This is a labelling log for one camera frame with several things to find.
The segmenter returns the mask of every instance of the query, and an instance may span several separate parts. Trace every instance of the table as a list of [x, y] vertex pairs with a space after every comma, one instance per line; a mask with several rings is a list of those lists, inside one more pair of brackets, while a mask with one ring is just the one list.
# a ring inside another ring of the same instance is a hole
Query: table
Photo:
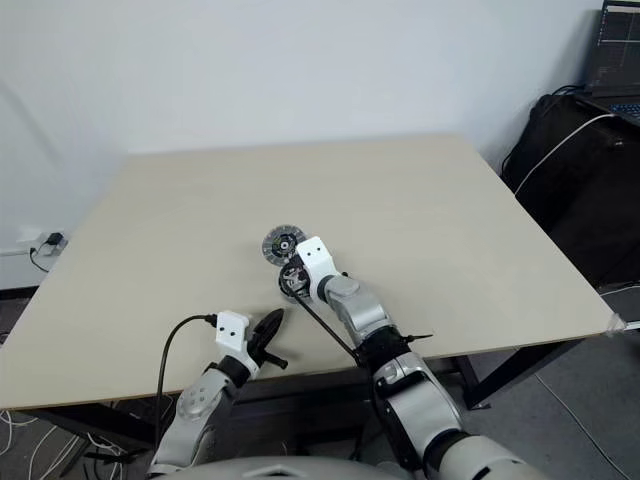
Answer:
[[[614, 325], [609, 307], [459, 136], [133, 156], [0, 350], [0, 408], [151, 395], [171, 328], [225, 309], [257, 318], [287, 308], [271, 351], [289, 368], [267, 365], [262, 378], [351, 366], [281, 297], [278, 269], [262, 258], [263, 237], [285, 223], [321, 236], [337, 267], [367, 282], [403, 333], [433, 333], [412, 344], [425, 357], [458, 357], [468, 370], [461, 355], [538, 345], [473, 385], [470, 405], [559, 353], [561, 341]], [[318, 311], [344, 334], [326, 308]], [[218, 359], [214, 338], [205, 324], [179, 333], [167, 391]], [[98, 407], [83, 408], [57, 411], [95, 422]]]

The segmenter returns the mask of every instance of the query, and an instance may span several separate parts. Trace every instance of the gray floor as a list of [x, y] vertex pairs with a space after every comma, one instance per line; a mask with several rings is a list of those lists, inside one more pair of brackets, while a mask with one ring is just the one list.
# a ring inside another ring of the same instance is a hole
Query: gray floor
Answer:
[[[624, 318], [640, 320], [640, 289], [611, 295], [607, 300]], [[0, 302], [0, 331], [13, 326], [25, 305], [26, 302], [20, 300]], [[482, 377], [509, 354], [475, 355], [472, 362]], [[586, 340], [542, 369], [539, 375], [582, 420], [620, 468], [630, 478], [640, 479], [640, 333], [627, 332]], [[452, 394], [459, 397], [460, 392], [453, 391]], [[467, 412], [463, 409], [467, 430], [486, 434], [508, 446], [550, 478], [622, 478], [535, 377], [497, 394], [490, 403], [488, 410]], [[49, 428], [50, 425], [43, 421], [14, 428], [12, 448], [0, 457], [1, 480], [27, 478], [33, 448]], [[8, 427], [0, 425], [0, 450], [6, 444], [7, 434]], [[61, 431], [49, 438], [35, 459], [32, 478], [39, 478], [69, 438], [69, 434]], [[285, 448], [276, 445], [274, 454], [282, 453]], [[351, 448], [351, 443], [342, 443], [327, 445], [312, 453], [346, 457]], [[384, 459], [385, 453], [377, 456]], [[148, 461], [147, 456], [132, 465], [128, 478], [143, 478]], [[101, 469], [100, 473], [107, 479], [110, 469]], [[82, 464], [65, 478], [84, 478]]]

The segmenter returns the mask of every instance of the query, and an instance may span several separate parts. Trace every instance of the metal disc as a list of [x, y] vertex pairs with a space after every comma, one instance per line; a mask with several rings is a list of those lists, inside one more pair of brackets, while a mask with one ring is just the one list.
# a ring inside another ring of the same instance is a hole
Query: metal disc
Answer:
[[269, 262], [282, 267], [296, 254], [296, 245], [307, 239], [294, 225], [280, 225], [262, 241], [262, 254]]

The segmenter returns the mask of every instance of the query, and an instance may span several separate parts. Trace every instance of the computer monitor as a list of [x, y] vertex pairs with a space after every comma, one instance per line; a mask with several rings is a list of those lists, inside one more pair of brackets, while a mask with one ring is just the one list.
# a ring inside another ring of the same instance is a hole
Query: computer monitor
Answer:
[[587, 90], [640, 94], [640, 1], [609, 1], [591, 51]]

